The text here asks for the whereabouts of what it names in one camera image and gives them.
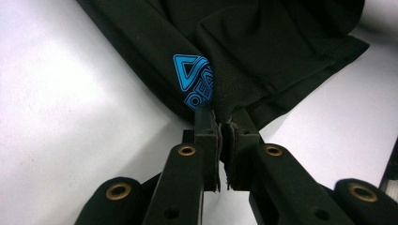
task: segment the black object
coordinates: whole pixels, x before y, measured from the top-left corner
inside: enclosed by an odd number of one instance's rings
[[[342,180],[334,191],[318,185],[287,149],[259,140],[245,110],[232,116],[229,126],[234,132],[221,135],[213,127],[212,110],[206,105],[198,109],[198,125],[184,132],[183,143],[171,150],[162,174],[142,185],[123,177],[105,182],[84,206],[76,224],[202,224],[203,191],[214,191],[217,186],[218,167],[207,160],[218,155],[215,137],[235,143],[222,148],[229,153],[228,183],[250,191],[258,224],[398,223],[398,203],[368,183]],[[205,136],[196,139],[197,135]],[[209,189],[205,189],[206,180]]]
[[[260,129],[368,45],[347,34],[364,0],[77,0],[146,86],[193,122],[245,108]]]

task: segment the printed logo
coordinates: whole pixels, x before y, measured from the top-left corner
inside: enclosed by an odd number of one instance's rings
[[[176,75],[183,92],[189,94],[184,103],[192,110],[211,100],[213,94],[213,70],[208,60],[199,55],[176,54]]]

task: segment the white surface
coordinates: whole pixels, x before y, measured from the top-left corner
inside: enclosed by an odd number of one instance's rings
[[[396,4],[390,5],[394,11]],[[374,16],[369,6],[364,21]],[[360,151],[363,143],[384,153],[392,149],[398,133],[397,44],[385,34],[360,36],[373,47],[264,129],[265,138],[285,142],[291,151],[348,144]],[[2,224],[72,224],[104,181],[127,176],[143,182],[158,173],[187,127],[73,0],[0,2]],[[295,136],[285,136],[289,132]],[[360,162],[364,155],[347,161]],[[379,156],[371,165],[357,164],[372,169],[378,158],[384,160]],[[223,222],[255,224],[248,193],[206,193],[204,224]]]

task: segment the black garment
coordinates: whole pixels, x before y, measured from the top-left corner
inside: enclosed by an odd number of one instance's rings
[[[245,107],[262,128],[368,48],[347,35],[363,0],[78,1],[142,81],[189,121],[194,105],[212,97],[219,122]]]

